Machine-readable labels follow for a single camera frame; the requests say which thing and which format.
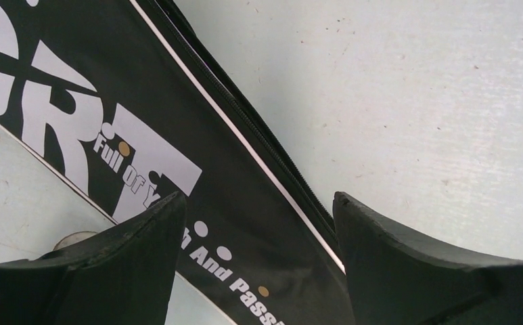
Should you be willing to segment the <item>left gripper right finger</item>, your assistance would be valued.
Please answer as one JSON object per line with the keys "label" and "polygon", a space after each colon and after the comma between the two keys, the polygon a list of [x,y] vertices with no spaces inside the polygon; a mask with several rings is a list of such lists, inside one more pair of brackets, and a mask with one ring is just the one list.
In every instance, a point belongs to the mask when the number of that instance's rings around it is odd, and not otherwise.
{"label": "left gripper right finger", "polygon": [[523,324],[523,260],[437,240],[346,192],[333,215],[358,324]]}

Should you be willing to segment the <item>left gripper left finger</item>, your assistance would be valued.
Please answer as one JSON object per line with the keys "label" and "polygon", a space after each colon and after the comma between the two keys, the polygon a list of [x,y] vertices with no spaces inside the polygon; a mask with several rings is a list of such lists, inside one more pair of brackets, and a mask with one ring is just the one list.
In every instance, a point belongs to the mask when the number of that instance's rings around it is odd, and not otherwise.
{"label": "left gripper left finger", "polygon": [[0,263],[0,324],[163,324],[186,200],[176,192],[88,239]]}

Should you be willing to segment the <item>black racket cover bag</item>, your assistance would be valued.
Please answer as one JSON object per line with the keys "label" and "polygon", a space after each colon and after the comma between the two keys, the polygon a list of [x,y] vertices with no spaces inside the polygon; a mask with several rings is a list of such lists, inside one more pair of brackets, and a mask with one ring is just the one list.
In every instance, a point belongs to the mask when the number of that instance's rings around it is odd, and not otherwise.
{"label": "black racket cover bag", "polygon": [[231,323],[354,323],[332,218],[174,2],[0,1],[0,128],[112,227],[184,195],[174,279]]}

